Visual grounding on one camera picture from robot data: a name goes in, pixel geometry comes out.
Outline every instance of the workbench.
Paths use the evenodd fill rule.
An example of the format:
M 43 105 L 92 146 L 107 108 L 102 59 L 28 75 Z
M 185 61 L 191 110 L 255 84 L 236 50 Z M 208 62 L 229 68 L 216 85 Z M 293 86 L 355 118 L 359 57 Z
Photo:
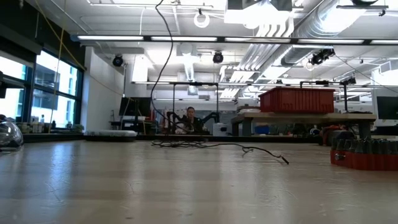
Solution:
M 243 136 L 252 134 L 252 122 L 268 124 L 358 124 L 360 138 L 371 137 L 371 123 L 375 114 L 288 114 L 288 113 L 243 113 L 231 120 L 233 136 L 239 136 L 239 124 L 242 123 Z

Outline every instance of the fluorescent light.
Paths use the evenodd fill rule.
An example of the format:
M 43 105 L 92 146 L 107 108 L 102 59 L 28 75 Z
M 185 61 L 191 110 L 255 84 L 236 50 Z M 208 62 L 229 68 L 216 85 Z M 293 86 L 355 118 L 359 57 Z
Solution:
M 247 86 L 247 83 L 219 83 L 219 86 Z
M 155 99 L 155 100 L 160 100 L 160 101 L 173 101 L 172 98 L 168 98 L 168 99 Z M 206 101 L 204 99 L 174 99 L 175 101 Z
M 300 39 L 300 44 L 362 44 L 363 40 L 351 39 Z
M 398 40 L 372 40 L 371 44 L 398 44 Z
M 146 84 L 146 85 L 155 85 L 156 82 L 131 82 L 132 84 Z M 169 82 L 158 82 L 156 85 L 168 85 Z
M 295 49 L 333 49 L 333 46 L 325 45 L 293 45 Z
M 117 41 L 117 40 L 144 40 L 142 36 L 123 36 L 123 35 L 78 35 L 77 38 L 79 40 L 108 40 L 108 41 Z
M 170 41 L 167 36 L 151 37 L 153 41 Z M 217 37 L 173 37 L 173 41 L 199 41 L 199 42 L 216 42 Z
M 286 86 L 286 84 L 256 84 L 256 83 L 253 83 L 252 86 L 271 86 L 271 87 L 277 87 L 277 86 Z
M 258 37 L 225 37 L 225 42 L 274 42 L 290 43 L 290 39 L 285 38 L 258 38 Z

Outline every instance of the cord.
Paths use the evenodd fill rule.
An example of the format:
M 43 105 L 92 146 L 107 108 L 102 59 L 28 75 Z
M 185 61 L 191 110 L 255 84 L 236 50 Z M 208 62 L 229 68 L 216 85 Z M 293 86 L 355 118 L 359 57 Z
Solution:
M 244 155 L 246 155 L 247 153 L 252 152 L 255 149 L 257 149 L 257 150 L 264 151 L 264 152 L 268 153 L 272 157 L 275 157 L 277 159 L 282 159 L 287 165 L 289 165 L 288 160 L 284 156 L 282 156 L 282 155 L 274 155 L 273 153 L 271 153 L 267 149 L 262 149 L 262 148 L 253 147 L 253 146 L 242 146 L 242 145 L 236 144 L 236 143 L 219 143 L 219 144 L 213 144 L 213 145 L 204 145 L 203 143 L 205 143 L 205 141 L 202 141 L 202 142 L 188 142 L 188 141 L 159 141 L 159 140 L 155 140 L 155 141 L 152 141 L 152 146 L 159 146 L 159 147 L 195 147 L 195 148 L 199 148 L 199 149 L 205 149 L 205 148 L 216 147 L 216 146 L 239 146 L 239 147 L 241 147 L 241 149 L 243 151 L 242 157 L 244 157 Z
M 358 72 L 359 74 L 361 74 L 361 75 L 363 75 L 364 77 L 370 79 L 370 80 L 373 81 L 374 83 L 376 83 L 376 84 L 378 84 L 378 85 L 380 85 L 380 86 L 383 86 L 384 88 L 386 88 L 386 89 L 388 89 L 388 90 L 390 90 L 390 91 L 393 91 L 394 93 L 398 93 L 398 91 L 395 91 L 395 90 L 393 90 L 392 88 L 386 87 L 385 85 L 382 85 L 382 84 L 376 82 L 376 81 L 373 80 L 371 77 L 369 77 L 369 76 L 363 74 L 362 72 L 358 71 L 358 69 L 352 67 L 348 62 L 344 61 L 343 59 L 341 59 L 341 58 L 340 58 L 339 56 L 337 56 L 336 54 L 335 54 L 335 57 L 338 58 L 338 59 L 340 59 L 343 63 L 345 63 L 346 65 L 348 65 L 348 66 L 349 66 L 350 68 L 352 68 L 353 70 L 355 70 L 355 72 Z
M 66 12 L 67 11 L 67 0 L 64 0 L 63 2 L 63 10 Z M 61 53 L 62 53 L 62 45 L 63 45 L 63 34 L 65 33 L 65 17 L 62 19 L 62 30 L 61 30 L 61 38 L 60 38 L 60 48 L 58 51 L 58 62 L 57 62 L 57 71 L 55 72 L 55 84 L 54 84 L 54 93 L 52 95 L 52 107 L 51 107 L 51 116 L 50 116 L 50 123 L 52 123 L 52 116 L 54 114 L 54 109 L 55 109 L 55 97 L 57 93 L 57 82 L 58 82 L 58 71 L 60 68 L 60 61 L 61 61 Z
M 160 2 L 155 6 L 155 10 L 156 10 L 157 13 L 161 16 L 161 18 L 162 18 L 163 21 L 164 21 L 164 24 L 166 25 L 167 32 L 169 33 L 170 42 L 171 42 L 172 45 L 171 45 L 171 47 L 170 47 L 169 56 L 167 57 L 167 60 L 166 60 L 166 62 L 164 63 L 162 69 L 160 70 L 159 76 L 157 77 L 156 82 L 155 82 L 154 86 L 152 87 L 152 89 L 151 89 L 151 91 L 150 91 L 150 103 L 151 103 L 152 107 L 154 108 L 154 110 L 155 110 L 158 114 L 160 114 L 161 117 L 163 117 L 163 119 L 165 119 L 165 120 L 167 120 L 167 121 L 170 121 L 173 125 L 176 125 L 173 121 L 169 120 L 166 116 L 164 116 L 164 115 L 155 107 L 154 97 L 153 97 L 155 87 L 156 87 L 157 83 L 159 82 L 160 77 L 162 76 L 162 73 L 163 73 L 164 69 L 166 68 L 167 64 L 169 63 L 169 60 L 170 60 L 170 57 L 172 56 L 173 48 L 174 48 L 173 35 L 172 35 L 171 31 L 170 31 L 169 24 L 167 23 L 166 19 L 165 19 L 164 16 L 162 15 L 162 13 L 158 10 L 158 6 L 161 5 L 161 4 L 163 3 L 163 1 L 164 1 L 164 0 L 160 0 Z

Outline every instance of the person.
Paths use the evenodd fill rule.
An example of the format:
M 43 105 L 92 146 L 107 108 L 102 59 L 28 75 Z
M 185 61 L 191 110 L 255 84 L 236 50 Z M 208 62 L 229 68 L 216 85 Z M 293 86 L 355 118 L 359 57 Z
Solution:
M 203 131 L 203 123 L 199 118 L 195 117 L 195 109 L 192 106 L 187 108 L 187 115 L 184 115 L 182 120 L 185 121 L 185 128 L 188 130 L 193 132 Z

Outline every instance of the window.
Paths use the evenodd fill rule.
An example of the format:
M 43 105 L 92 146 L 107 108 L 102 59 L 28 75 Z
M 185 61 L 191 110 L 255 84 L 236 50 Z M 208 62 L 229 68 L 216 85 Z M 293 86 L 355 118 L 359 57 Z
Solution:
M 68 122 L 73 124 L 75 119 L 75 100 L 58 95 L 54 97 L 52 93 L 35 89 L 32 117 L 41 119 L 42 115 L 44 115 L 45 123 L 55 121 L 57 128 L 66 128 Z
M 67 102 L 67 117 L 65 118 L 67 121 L 70 120 L 70 101 Z
M 0 71 L 5 75 L 25 80 L 27 66 L 0 56 Z
M 68 93 L 71 95 L 74 95 L 75 93 L 73 93 L 73 79 L 69 78 L 69 90 Z
M 58 107 L 58 97 L 57 95 L 44 92 L 42 90 L 33 91 L 33 107 L 35 108 L 45 108 L 52 109 L 54 107 L 57 110 Z
M 16 119 L 22 116 L 22 102 L 24 100 L 23 89 L 7 89 L 6 97 L 0 99 L 0 114 L 8 118 Z
M 37 56 L 35 83 L 56 89 L 62 93 L 76 95 L 77 69 L 44 51 Z

